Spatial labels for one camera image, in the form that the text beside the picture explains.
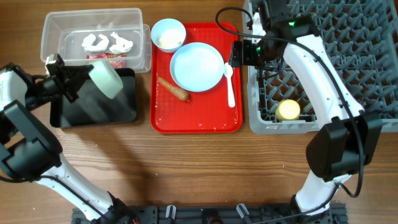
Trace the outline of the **yellow plastic cup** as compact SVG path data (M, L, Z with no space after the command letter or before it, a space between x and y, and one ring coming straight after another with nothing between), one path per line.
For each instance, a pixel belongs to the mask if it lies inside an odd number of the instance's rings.
M294 100L282 100L275 111L278 121L292 121L300 116L300 106Z

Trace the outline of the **white tissue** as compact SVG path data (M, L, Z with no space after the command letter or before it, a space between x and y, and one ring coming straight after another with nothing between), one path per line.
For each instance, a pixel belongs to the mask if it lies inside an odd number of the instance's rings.
M118 36L116 32L112 32L111 37L114 37L116 41L116 43L109 48L109 50L114 54L127 53L134 45L133 41Z

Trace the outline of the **light blue rice bowl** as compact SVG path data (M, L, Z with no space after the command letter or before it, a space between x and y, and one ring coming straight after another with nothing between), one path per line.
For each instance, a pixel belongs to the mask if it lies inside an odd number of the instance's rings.
M176 19L162 19L151 30L152 42L165 53L177 51L184 44L186 36L185 26Z

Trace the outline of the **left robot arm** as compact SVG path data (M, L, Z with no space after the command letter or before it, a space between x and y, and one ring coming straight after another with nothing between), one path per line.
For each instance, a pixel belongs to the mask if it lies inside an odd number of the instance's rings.
M133 210L67 161L60 141L31 113L62 96L74 102L87 80L114 98L123 88L120 75L104 61L80 66L52 61L46 69L47 75L30 75L13 63L1 68L1 170L7 175L1 180L43 185L78 207L91 223L137 223Z

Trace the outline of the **orange carrot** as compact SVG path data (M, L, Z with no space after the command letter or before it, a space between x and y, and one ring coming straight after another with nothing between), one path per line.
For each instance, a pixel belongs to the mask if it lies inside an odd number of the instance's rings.
M180 101L188 101L189 94L187 91L180 87L172 85L161 77L158 78L158 81L164 88L166 88L171 94L173 94L173 96L178 98Z

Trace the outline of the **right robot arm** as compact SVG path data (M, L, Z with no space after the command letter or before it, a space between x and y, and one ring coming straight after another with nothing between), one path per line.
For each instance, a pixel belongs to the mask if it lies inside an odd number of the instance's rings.
M345 182L370 164L382 129L377 113L367 113L343 84L326 54L310 16L292 17L286 1L249 1L247 32L233 43L229 64L271 71L288 65L299 79L318 120L319 132L306 148L310 173L292 197L290 218L310 222L324 216Z

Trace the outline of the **red snack wrapper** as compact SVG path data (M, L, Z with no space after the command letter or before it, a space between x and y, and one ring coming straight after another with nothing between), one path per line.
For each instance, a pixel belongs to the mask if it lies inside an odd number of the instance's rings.
M112 54L112 53L103 52L96 55L87 55L86 59L99 59L99 58L110 59L109 64L113 68L124 68L126 66L126 61L124 59L117 60L117 58L124 58L124 57L126 57L126 54Z

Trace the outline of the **mint green bowl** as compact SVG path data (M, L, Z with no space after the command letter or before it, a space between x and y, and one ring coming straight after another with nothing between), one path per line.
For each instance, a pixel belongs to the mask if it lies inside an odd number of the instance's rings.
M122 90L123 82L115 69L105 60L91 63L93 69L89 76L98 89L108 98L113 99Z

